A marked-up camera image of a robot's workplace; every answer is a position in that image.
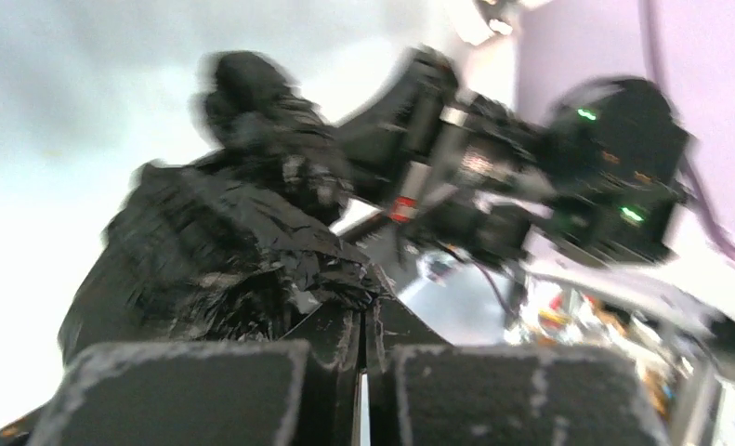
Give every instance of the purple wall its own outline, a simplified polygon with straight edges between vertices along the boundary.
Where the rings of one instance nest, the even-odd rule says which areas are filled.
[[[735,232],[735,0],[660,4],[669,96],[699,143],[696,164]],[[601,74],[645,74],[637,1],[557,0],[528,13],[518,110],[539,120],[560,94]]]

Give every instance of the wire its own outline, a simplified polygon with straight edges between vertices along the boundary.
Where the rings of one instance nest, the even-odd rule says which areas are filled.
[[[453,259],[457,260],[460,263],[465,264],[466,260],[462,258],[460,255],[455,253],[455,251],[450,248],[449,246],[446,246],[445,244],[435,241],[436,247],[439,248],[442,252],[448,254]],[[482,273],[483,276],[485,276],[485,280],[490,285],[492,289],[493,295],[495,295],[495,299],[498,301],[498,305],[501,306],[501,309],[504,311],[505,314],[509,316],[514,316],[516,311],[512,309],[512,306],[509,305],[509,302],[506,301],[506,298],[503,293],[501,293],[501,290],[498,289],[498,285],[495,283],[495,280],[490,275],[490,272],[488,269],[477,262],[472,262],[475,267],[479,270],[479,272]]]
[[[656,7],[656,0],[638,0],[639,19],[641,22],[641,38],[644,46],[644,61],[652,82],[657,84],[662,92],[667,90],[665,71],[663,68],[663,52],[660,39],[660,21]],[[709,240],[724,256],[735,262],[735,243],[726,234],[717,222],[714,207],[701,176],[692,160],[685,157],[680,166],[682,175],[692,187],[693,196],[698,206],[698,214]]]

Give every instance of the black plastic bag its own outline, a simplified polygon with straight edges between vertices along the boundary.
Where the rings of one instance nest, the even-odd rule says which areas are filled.
[[[64,363],[108,341],[273,340],[310,307],[301,292],[362,309],[383,291],[367,256],[328,229],[348,172],[311,103],[256,53],[212,61],[203,108],[223,147],[139,170],[60,327]]]

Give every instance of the red label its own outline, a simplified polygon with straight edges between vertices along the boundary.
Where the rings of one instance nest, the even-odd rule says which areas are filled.
[[[392,212],[389,217],[394,221],[405,223],[413,218],[413,213],[416,211],[416,200],[412,200],[407,197],[398,197],[392,206]]]

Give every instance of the electronic components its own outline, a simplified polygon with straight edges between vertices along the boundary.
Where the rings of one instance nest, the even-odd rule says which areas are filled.
[[[534,226],[562,254],[590,267],[655,263],[670,255],[663,239],[685,197],[675,173],[689,134],[649,81],[599,78],[583,84],[561,100],[545,127],[524,123],[482,97],[446,107],[440,119],[425,186],[417,194],[420,209],[445,188],[493,193],[552,211],[540,217],[507,205],[488,213],[489,220],[511,221],[494,228],[502,248],[522,241],[516,234]],[[437,227],[446,243],[458,243],[447,237],[470,213],[435,214],[420,224]],[[491,242],[460,246],[470,252],[485,244]],[[515,248],[498,251],[513,260],[522,253]],[[486,262],[501,260],[492,256]]]
[[[516,345],[593,345],[622,353],[636,364],[638,378],[663,420],[669,416],[678,384],[692,373],[691,367],[682,366],[689,363],[689,352],[664,345],[639,317],[623,321],[623,315],[577,290],[532,295],[505,338]]]

